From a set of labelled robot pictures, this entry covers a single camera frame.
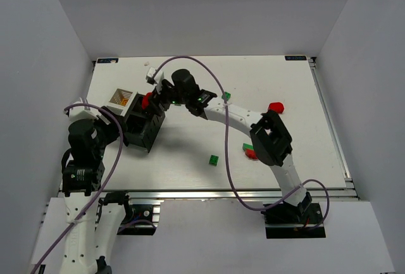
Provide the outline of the red round lego piece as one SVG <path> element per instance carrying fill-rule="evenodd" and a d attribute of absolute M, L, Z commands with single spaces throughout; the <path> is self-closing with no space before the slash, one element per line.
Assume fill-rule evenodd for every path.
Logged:
<path fill-rule="evenodd" d="M 143 110 L 147 109 L 147 107 L 149 106 L 149 104 L 150 104 L 149 99 L 150 99 L 152 96 L 153 96 L 153 93 L 152 93 L 152 92 L 148 92 L 148 93 L 143 97 L 142 102 L 141 102 L 141 107 L 142 107 Z"/>

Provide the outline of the yellow flower lego piece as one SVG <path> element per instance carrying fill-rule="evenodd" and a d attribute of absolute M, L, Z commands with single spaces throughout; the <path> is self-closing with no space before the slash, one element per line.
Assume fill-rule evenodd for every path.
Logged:
<path fill-rule="evenodd" d="M 124 98 L 124 99 L 121 100 L 120 105 L 121 106 L 126 106 L 127 103 L 128 103 L 128 99 Z"/>

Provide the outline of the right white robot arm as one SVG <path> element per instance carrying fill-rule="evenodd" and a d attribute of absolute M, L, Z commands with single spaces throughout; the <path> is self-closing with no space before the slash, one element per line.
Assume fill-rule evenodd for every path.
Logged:
<path fill-rule="evenodd" d="M 162 71 L 149 69 L 146 80 L 154 86 L 149 109 L 161 113 L 178 103 L 196 117 L 228 123 L 230 128 L 249 136 L 256 157 L 270 167 L 282 195 L 287 196 L 284 203 L 298 213 L 307 210 L 312 198 L 298 176 L 292 158 L 292 137 L 278 113 L 258 113 L 225 103 L 215 93 L 200 89 L 186 69 L 173 72 L 171 79 L 167 81 Z"/>

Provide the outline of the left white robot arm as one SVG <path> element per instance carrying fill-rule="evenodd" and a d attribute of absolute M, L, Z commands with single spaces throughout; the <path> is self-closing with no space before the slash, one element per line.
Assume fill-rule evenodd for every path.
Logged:
<path fill-rule="evenodd" d="M 66 109 L 69 149 L 62 159 L 66 231 L 60 273 L 111 273 L 111 252 L 128 208 L 124 192 L 101 197 L 112 174 L 104 153 L 114 141 L 123 147 L 122 116 L 108 107 L 78 103 Z"/>

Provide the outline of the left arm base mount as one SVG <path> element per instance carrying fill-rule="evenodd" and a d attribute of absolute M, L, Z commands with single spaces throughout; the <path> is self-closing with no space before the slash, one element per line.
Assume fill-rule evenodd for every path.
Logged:
<path fill-rule="evenodd" d="M 124 207 L 124 218 L 118 227 L 118 235 L 154 235 L 157 224 L 153 223 L 152 204 L 134 204 L 128 192 L 108 192 L 99 198 L 96 225 L 107 218 L 107 206 L 117 204 Z"/>

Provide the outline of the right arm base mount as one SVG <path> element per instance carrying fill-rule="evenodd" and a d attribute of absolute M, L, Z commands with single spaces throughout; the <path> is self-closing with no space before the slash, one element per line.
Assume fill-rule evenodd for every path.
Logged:
<path fill-rule="evenodd" d="M 309 192 L 298 206 L 281 202 L 261 211 L 267 239 L 324 239 L 323 213 Z"/>

